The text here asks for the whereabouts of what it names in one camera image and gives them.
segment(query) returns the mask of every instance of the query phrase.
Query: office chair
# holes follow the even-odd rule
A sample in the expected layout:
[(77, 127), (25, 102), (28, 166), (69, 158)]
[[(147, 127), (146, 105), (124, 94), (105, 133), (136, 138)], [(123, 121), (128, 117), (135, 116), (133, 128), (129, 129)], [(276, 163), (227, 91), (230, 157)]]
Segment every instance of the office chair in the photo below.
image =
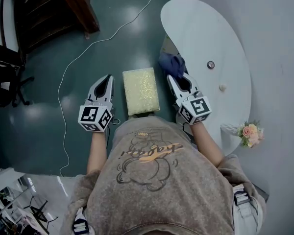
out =
[(34, 80), (34, 77), (29, 77), (21, 81), (21, 76), (25, 70), (24, 66), (19, 68), (9, 64), (0, 62), (0, 107), (5, 107), (12, 101), (12, 106), (16, 107), (17, 95), (24, 105), (29, 105), (29, 101), (25, 101), (21, 92), (22, 86)]

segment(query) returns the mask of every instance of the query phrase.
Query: chair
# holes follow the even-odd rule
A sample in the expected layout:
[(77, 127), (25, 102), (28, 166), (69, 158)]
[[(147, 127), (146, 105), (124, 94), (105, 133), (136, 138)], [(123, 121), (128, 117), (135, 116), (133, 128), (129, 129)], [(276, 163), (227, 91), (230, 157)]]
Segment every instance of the chair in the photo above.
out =
[(36, 220), (37, 220), (38, 222), (39, 222), (39, 220), (41, 220), (41, 221), (44, 221), (45, 223), (47, 223), (47, 227), (45, 228), (45, 227), (39, 222), (40, 225), (41, 225), (43, 228), (45, 228), (46, 231), (48, 231), (49, 223), (55, 221), (58, 217), (56, 217), (56, 218), (53, 219), (53, 220), (48, 221), (47, 218), (46, 218), (46, 216), (44, 215), (44, 213), (43, 213), (43, 211), (42, 211), (43, 208), (45, 207), (46, 203), (48, 202), (48, 200), (46, 200), (45, 203), (44, 203), (44, 204), (38, 209), (38, 208), (36, 208), (36, 207), (31, 206), (31, 201), (33, 200), (33, 198), (34, 198), (34, 196), (32, 196), (32, 198), (30, 199), (29, 206), (24, 207), (24, 209), (30, 207), (31, 211), (33, 212), (34, 217), (36, 218)]
[(29, 101), (24, 100), (21, 88), (28, 82), (33, 81), (34, 77), (32, 76), (21, 81), (24, 70), (24, 66), (15, 68), (9, 64), (0, 62), (0, 107), (5, 107), (11, 101), (12, 106), (16, 107), (18, 105), (18, 103), (16, 103), (17, 95), (24, 105), (29, 105)]

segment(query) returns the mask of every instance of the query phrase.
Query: small flower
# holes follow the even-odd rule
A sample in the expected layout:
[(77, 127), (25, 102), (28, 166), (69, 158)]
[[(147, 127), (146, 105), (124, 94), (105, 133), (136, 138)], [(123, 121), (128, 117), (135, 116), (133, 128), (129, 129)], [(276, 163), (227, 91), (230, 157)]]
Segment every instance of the small flower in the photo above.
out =
[(263, 129), (259, 129), (258, 136), (259, 136), (259, 140), (264, 139), (264, 130)]
[(256, 126), (256, 125), (254, 125), (254, 124), (250, 124), (250, 125), (249, 125), (249, 128), (250, 128), (250, 131), (251, 131), (252, 133), (258, 133), (258, 129), (257, 129), (257, 126)]
[(249, 138), (249, 136), (251, 135), (251, 129), (248, 126), (245, 126), (243, 129), (243, 136), (246, 138)]

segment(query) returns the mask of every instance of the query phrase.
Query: gray t-shirt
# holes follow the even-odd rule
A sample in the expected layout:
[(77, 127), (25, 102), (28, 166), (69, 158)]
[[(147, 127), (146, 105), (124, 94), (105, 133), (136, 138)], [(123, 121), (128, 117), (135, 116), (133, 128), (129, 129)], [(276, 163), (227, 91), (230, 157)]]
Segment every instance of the gray t-shirt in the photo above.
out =
[(265, 210), (236, 156), (216, 168), (174, 124), (129, 120), (116, 130), (102, 172), (78, 181), (61, 234), (72, 232), (77, 209), (87, 205), (84, 215), (96, 235), (232, 235), (231, 184), (241, 183)]

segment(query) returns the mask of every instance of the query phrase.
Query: white cable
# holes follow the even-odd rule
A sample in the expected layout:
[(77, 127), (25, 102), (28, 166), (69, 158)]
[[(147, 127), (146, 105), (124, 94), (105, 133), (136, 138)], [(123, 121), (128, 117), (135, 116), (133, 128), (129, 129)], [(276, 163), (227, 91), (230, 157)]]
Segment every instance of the white cable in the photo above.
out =
[(118, 118), (115, 118), (115, 119), (113, 119), (112, 121), (111, 121), (111, 124), (112, 125), (119, 125), (121, 123), (121, 120), (119, 120)]
[(63, 82), (63, 78), (64, 78), (64, 75), (65, 75), (65, 73), (67, 72), (67, 69), (68, 69), (68, 67), (73, 63), (73, 62), (75, 62), (77, 59), (79, 59), (92, 45), (94, 45), (94, 44), (96, 44), (96, 43), (100, 43), (100, 42), (103, 42), (103, 41), (109, 41), (109, 40), (111, 40), (112, 38), (114, 38), (114, 36), (118, 33), (118, 31), (121, 29), (121, 28), (123, 28), (124, 26), (126, 26), (126, 25), (128, 25), (128, 24), (130, 24), (130, 23), (132, 23), (132, 22), (134, 22), (137, 18), (138, 18), (138, 16), (139, 16), (139, 14), (150, 4), (150, 2), (151, 2), (151, 0), (149, 0), (149, 2), (140, 10), (140, 12), (138, 12), (138, 14), (137, 14), (137, 16), (132, 20), (132, 21), (129, 21), (128, 23), (125, 23), (125, 24), (123, 24), (120, 28), (118, 28), (117, 29), (117, 31), (112, 35), (112, 37), (110, 37), (110, 38), (107, 38), (107, 39), (103, 39), (103, 40), (99, 40), (99, 41), (96, 41), (96, 42), (93, 42), (93, 43), (91, 43), (83, 52), (82, 52), (82, 54), (80, 54), (78, 57), (76, 57), (72, 62), (70, 62), (69, 63), (69, 65), (66, 67), (66, 69), (64, 70), (64, 73), (63, 73), (63, 75), (62, 75), (62, 79), (61, 79), (61, 83), (60, 83), (60, 85), (59, 85), (59, 88), (58, 88), (58, 101), (59, 101), (59, 104), (60, 104), (60, 109), (61, 109), (61, 113), (62, 113), (62, 117), (63, 117), (63, 121), (64, 121), (64, 125), (65, 125), (65, 132), (64, 132), (64, 136), (63, 136), (63, 149), (64, 149), (64, 151), (65, 151), (65, 154), (67, 155), (67, 157), (68, 157), (68, 164), (66, 165), (66, 166), (63, 166), (63, 167), (61, 167), (60, 168), (60, 174), (61, 174), (61, 176), (63, 177), (63, 175), (62, 175), (62, 173), (61, 173), (61, 170), (63, 169), (63, 168), (65, 168), (65, 167), (67, 167), (67, 166), (69, 166), (69, 164), (70, 164), (70, 158), (69, 158), (69, 155), (68, 155), (68, 153), (67, 153), (67, 151), (66, 151), (66, 149), (65, 149), (65, 136), (66, 136), (66, 134), (67, 134), (67, 123), (66, 123), (66, 121), (65, 121), (65, 117), (64, 117), (64, 113), (63, 113), (63, 109), (62, 109), (62, 105), (61, 105), (61, 102), (60, 102), (60, 99), (59, 99), (59, 91), (60, 91), (60, 88), (61, 88), (61, 85), (62, 85), (62, 82)]

